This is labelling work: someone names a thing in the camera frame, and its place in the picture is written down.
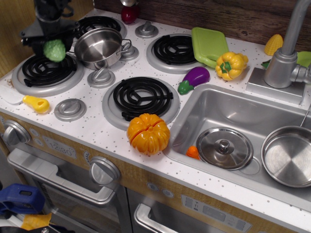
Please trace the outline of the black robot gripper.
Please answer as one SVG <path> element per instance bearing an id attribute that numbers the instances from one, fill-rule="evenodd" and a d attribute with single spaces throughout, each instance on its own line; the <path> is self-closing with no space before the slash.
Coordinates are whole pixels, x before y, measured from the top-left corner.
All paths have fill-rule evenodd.
<path id="1" fill-rule="evenodd" d="M 79 29 L 79 23 L 74 20 L 57 19 L 44 21 L 36 18 L 34 23 L 23 29 L 19 36 L 25 46 L 32 47 L 35 55 L 44 55 L 44 44 L 50 40 L 61 39 L 65 50 L 70 50 Z"/>

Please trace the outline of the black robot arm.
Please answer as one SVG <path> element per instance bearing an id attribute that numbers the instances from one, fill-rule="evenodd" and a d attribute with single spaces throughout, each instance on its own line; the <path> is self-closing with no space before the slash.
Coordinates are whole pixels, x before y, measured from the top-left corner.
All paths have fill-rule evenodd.
<path id="1" fill-rule="evenodd" d="M 74 15 L 69 3 L 69 0 L 35 0 L 35 20 L 19 33 L 22 44 L 42 56 L 48 41 L 60 39 L 69 51 L 80 26 L 79 22 L 69 19 Z"/>

